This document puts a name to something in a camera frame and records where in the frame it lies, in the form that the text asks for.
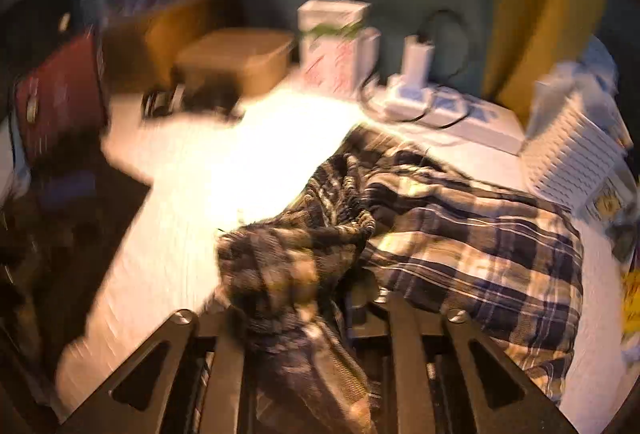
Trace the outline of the plaid pajama pants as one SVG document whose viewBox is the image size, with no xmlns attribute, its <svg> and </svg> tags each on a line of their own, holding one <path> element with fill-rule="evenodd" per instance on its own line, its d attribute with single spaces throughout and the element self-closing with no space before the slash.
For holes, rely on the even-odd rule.
<svg viewBox="0 0 640 434">
<path fill-rule="evenodd" d="M 278 215 L 223 235 L 219 303 L 245 320 L 263 433 L 371 433 L 338 284 L 356 267 L 422 310 L 465 310 L 558 404 L 582 313 L 570 212 L 474 180 L 415 144 L 352 128 Z"/>
</svg>

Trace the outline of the black folded garment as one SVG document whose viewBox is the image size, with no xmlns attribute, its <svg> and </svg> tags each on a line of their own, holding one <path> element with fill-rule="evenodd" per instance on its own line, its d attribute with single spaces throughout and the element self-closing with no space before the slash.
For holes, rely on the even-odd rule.
<svg viewBox="0 0 640 434">
<path fill-rule="evenodd" d="M 66 347 L 151 187 L 102 154 L 39 171 L 1 210 L 1 337 L 35 398 L 50 404 Z"/>
</svg>

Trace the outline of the yellow plastic bag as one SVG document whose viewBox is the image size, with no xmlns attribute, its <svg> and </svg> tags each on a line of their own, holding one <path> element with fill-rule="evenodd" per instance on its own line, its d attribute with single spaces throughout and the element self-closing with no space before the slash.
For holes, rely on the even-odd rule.
<svg viewBox="0 0 640 434">
<path fill-rule="evenodd" d="M 623 276 L 622 305 L 624 352 L 639 348 L 639 269 L 631 269 Z"/>
</svg>

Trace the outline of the white bear mug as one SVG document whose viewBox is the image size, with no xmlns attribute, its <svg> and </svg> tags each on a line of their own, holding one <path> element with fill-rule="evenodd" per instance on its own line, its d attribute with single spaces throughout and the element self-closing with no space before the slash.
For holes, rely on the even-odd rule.
<svg viewBox="0 0 640 434">
<path fill-rule="evenodd" d="M 585 205 L 585 214 L 605 227 L 622 218 L 636 202 L 636 186 L 620 176 L 608 176 Z"/>
</svg>

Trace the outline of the white plastic basket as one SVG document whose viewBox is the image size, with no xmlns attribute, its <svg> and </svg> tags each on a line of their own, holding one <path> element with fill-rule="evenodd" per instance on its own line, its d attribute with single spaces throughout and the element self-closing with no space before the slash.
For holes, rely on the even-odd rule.
<svg viewBox="0 0 640 434">
<path fill-rule="evenodd" d="M 520 152 L 527 188 L 580 210 L 630 147 L 615 100 L 573 90 L 554 119 L 526 140 Z"/>
</svg>

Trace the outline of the white power strip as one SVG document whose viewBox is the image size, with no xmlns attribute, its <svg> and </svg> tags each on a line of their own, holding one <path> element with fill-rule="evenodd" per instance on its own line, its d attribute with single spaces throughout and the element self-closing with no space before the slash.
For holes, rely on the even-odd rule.
<svg viewBox="0 0 640 434">
<path fill-rule="evenodd" d="M 516 156 L 525 136 L 515 114 L 486 100 L 439 85 L 390 86 L 383 111 L 394 121 L 444 131 Z"/>
</svg>

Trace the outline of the tablet with red screen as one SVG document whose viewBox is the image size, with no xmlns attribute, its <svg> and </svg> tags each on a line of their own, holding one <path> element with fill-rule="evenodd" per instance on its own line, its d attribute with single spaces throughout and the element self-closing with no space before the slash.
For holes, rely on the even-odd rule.
<svg viewBox="0 0 640 434">
<path fill-rule="evenodd" d="M 29 166 L 71 134 L 110 122 L 103 57 L 93 28 L 74 36 L 14 85 L 17 131 Z"/>
</svg>

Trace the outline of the brown plastic food container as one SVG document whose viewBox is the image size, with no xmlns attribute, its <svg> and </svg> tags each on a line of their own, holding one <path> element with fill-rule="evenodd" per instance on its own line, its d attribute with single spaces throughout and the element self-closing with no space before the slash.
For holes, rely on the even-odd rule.
<svg viewBox="0 0 640 434">
<path fill-rule="evenodd" d="M 180 50 L 172 73 L 190 90 L 230 85 L 241 97 L 259 97 L 288 75 L 293 44 L 285 30 L 219 29 Z"/>
</svg>

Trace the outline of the white plastic bag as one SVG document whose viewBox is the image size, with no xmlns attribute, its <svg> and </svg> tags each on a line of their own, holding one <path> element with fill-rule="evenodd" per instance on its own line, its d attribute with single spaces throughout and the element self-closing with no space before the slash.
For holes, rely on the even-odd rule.
<svg viewBox="0 0 640 434">
<path fill-rule="evenodd" d="M 560 115 L 567 102 L 624 149 L 634 145 L 620 109 L 617 94 L 618 69 L 605 45 L 591 35 L 578 61 L 557 62 L 536 79 L 525 137 L 532 139 Z"/>
</svg>

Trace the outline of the cardboard box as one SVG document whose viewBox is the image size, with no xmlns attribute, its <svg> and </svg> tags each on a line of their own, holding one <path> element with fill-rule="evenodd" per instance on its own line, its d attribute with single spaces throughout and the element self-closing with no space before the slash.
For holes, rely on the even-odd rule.
<svg viewBox="0 0 640 434">
<path fill-rule="evenodd" d="M 111 92 L 144 92 L 170 83 L 179 53 L 228 20 L 229 0 L 177 0 L 101 28 L 103 81 Z"/>
</svg>

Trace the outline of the green white milk carton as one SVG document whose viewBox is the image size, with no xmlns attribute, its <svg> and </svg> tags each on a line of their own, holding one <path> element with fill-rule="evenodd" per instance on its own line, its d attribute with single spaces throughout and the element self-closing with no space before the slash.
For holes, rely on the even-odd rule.
<svg viewBox="0 0 640 434">
<path fill-rule="evenodd" d="M 306 87 L 349 98 L 360 79 L 359 47 L 369 3 L 309 0 L 297 9 L 300 74 Z"/>
</svg>

